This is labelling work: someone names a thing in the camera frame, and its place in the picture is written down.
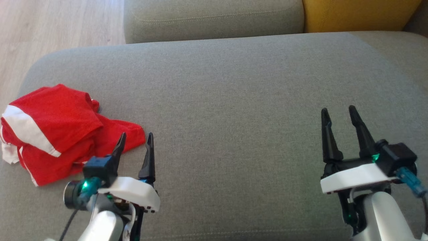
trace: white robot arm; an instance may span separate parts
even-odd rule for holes
[[[403,143],[390,145],[374,142],[354,106],[349,107],[357,130],[359,158],[343,160],[331,130],[327,109],[321,112],[323,158],[321,177],[323,193],[337,193],[346,224],[352,226],[352,241],[416,240],[391,194],[391,183],[406,183],[417,198],[422,198],[425,212],[427,190],[417,179],[417,156]],[[428,240],[428,228],[421,240]]]
[[[159,211],[161,200],[154,189],[153,134],[149,134],[146,143],[147,152],[138,180],[117,175],[125,141],[126,134],[123,133],[111,155],[91,158],[83,167],[85,178],[67,184],[64,203],[75,211],[59,241],[64,238],[78,210],[92,212],[89,225],[79,241],[139,240],[144,213]]]

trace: yellow cushion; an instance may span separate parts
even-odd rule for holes
[[[401,31],[421,0],[303,0],[305,32]]]

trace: folded clothing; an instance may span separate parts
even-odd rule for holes
[[[42,87],[10,103],[1,117],[3,159],[20,161],[36,186],[82,171],[92,156],[111,153],[127,134],[124,152],[144,144],[141,126],[97,113],[88,93],[59,84]]]

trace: sofa cushion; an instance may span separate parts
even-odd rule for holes
[[[404,31],[421,34],[428,38],[428,0],[422,0]]]
[[[301,33],[301,0],[125,0],[127,43]]]
[[[303,0],[305,32],[401,31],[421,0]]]
[[[403,32],[78,48],[39,60],[20,95],[63,83],[89,92],[103,115],[153,132],[161,208],[145,215],[142,240],[342,241],[351,230],[338,197],[320,187],[321,109],[345,158],[358,156],[353,104],[374,139],[415,151],[428,184],[427,61],[428,39]],[[136,177],[144,153],[122,155],[119,174]],[[0,162],[3,239],[58,238],[71,214],[66,183],[36,188]],[[422,202],[404,185],[392,193],[419,236]],[[79,212],[66,238],[89,217]]]

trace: green led light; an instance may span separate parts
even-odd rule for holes
[[[82,191],[85,191],[88,187],[89,187],[89,183],[88,183],[88,181],[85,181],[85,182],[82,184]]]
[[[376,154],[376,155],[373,155],[373,156],[372,156],[372,161],[373,161],[373,163],[375,163],[375,162],[379,159],[379,155],[380,155],[380,154]]]

